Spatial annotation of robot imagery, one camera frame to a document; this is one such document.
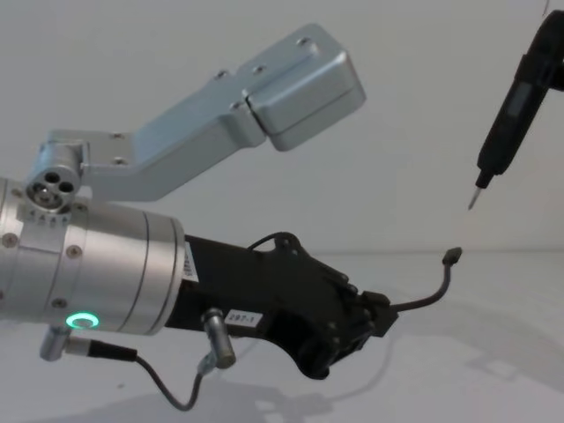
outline green led ring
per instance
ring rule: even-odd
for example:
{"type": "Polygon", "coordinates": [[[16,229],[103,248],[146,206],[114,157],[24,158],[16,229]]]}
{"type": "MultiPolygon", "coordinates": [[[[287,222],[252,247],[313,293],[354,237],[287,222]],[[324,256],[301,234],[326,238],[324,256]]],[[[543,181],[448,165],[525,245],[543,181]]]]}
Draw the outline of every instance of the green led ring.
{"type": "Polygon", "coordinates": [[[72,329],[94,329],[100,324],[100,319],[92,313],[84,311],[67,317],[67,325],[72,329]]]}

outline black screwdriver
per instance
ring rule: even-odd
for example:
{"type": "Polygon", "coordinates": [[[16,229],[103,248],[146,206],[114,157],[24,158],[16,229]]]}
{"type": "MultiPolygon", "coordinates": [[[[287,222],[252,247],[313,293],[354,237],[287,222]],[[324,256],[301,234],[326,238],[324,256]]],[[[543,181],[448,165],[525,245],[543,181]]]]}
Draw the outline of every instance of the black screwdriver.
{"type": "Polygon", "coordinates": [[[482,189],[513,161],[549,89],[564,91],[564,11],[553,11],[538,29],[501,105],[478,158],[470,210],[482,189]]]}

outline label sticker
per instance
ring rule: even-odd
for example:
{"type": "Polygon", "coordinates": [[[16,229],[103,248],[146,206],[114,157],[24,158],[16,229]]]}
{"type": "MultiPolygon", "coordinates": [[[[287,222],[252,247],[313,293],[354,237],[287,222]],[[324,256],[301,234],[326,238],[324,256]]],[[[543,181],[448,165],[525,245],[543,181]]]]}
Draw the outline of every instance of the label sticker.
{"type": "Polygon", "coordinates": [[[226,324],[235,326],[245,326],[246,328],[255,328],[263,318],[260,313],[251,311],[230,310],[226,317],[226,324]]]}
{"type": "Polygon", "coordinates": [[[197,277],[196,262],[192,255],[192,248],[189,242],[186,242],[186,256],[184,257],[184,278],[192,282],[200,282],[197,277]]]}

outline black end effector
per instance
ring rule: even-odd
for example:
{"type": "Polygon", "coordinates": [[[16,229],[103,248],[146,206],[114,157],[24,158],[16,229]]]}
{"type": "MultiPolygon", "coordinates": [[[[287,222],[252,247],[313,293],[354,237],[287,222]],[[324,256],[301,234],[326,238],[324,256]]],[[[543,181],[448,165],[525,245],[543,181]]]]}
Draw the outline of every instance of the black end effector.
{"type": "Polygon", "coordinates": [[[564,91],[564,11],[553,11],[523,56],[479,154],[476,186],[485,189],[515,157],[549,89],[564,91]]]}
{"type": "Polygon", "coordinates": [[[312,379],[326,378],[370,337],[383,337],[403,311],[380,293],[359,294],[292,234],[270,235],[249,249],[193,236],[186,242],[199,280],[183,280],[167,327],[203,330],[202,313],[218,308],[230,335],[278,345],[312,379]],[[255,250],[269,240],[273,250],[255,250]]]}

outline white background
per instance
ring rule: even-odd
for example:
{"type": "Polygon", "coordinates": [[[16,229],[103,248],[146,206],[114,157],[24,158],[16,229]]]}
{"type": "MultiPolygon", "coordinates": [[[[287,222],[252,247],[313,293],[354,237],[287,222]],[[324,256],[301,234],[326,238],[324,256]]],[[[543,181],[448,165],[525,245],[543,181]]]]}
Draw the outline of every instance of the white background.
{"type": "MultiPolygon", "coordinates": [[[[564,2],[552,1],[549,10],[564,2]]],[[[394,299],[438,284],[445,248],[564,247],[564,95],[550,93],[509,171],[476,210],[476,158],[545,0],[4,0],[0,174],[23,179],[49,130],[134,130],[308,22],[351,52],[368,95],[299,149],[239,152],[156,204],[188,233],[248,244],[278,230],[394,299]],[[428,255],[405,254],[428,252],[428,255]]],[[[0,324],[0,421],[561,421],[564,253],[467,254],[440,305],[304,379],[255,345],[207,381],[192,415],[137,368],[37,358],[42,327],[0,324]]],[[[205,339],[103,336],[185,392],[205,339]]],[[[238,351],[249,341],[236,342],[238,351]]]]}

